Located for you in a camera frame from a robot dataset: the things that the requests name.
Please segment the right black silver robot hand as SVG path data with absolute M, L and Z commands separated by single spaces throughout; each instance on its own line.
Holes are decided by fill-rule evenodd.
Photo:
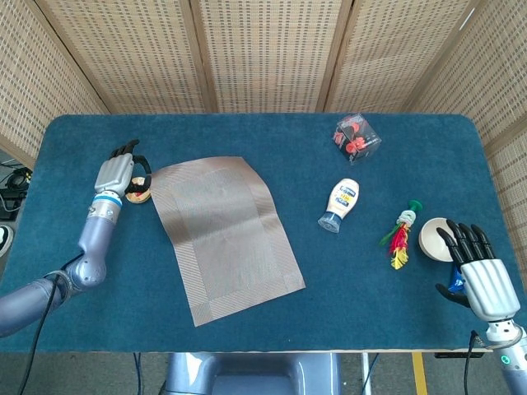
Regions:
M 503 261 L 496 257 L 485 232 L 477 225 L 467 226 L 450 219 L 449 234 L 438 227 L 457 272 L 464 282 L 463 291 L 449 290 L 442 284 L 436 290 L 448 301 L 469 308 L 482 321 L 495 323 L 514 318 L 520 301 Z

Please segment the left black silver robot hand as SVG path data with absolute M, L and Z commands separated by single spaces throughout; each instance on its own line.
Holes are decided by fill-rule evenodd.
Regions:
M 138 143 L 139 140 L 134 139 L 110 153 L 109 159 L 103 162 L 97 175 L 94 186 L 96 193 L 110 191 L 121 198 L 127 193 L 145 193 L 150 188 L 151 167 L 145 156 L 133 154 Z M 136 164 L 140 164 L 146 173 L 142 185 L 134 184 L 132 181 L 133 167 Z

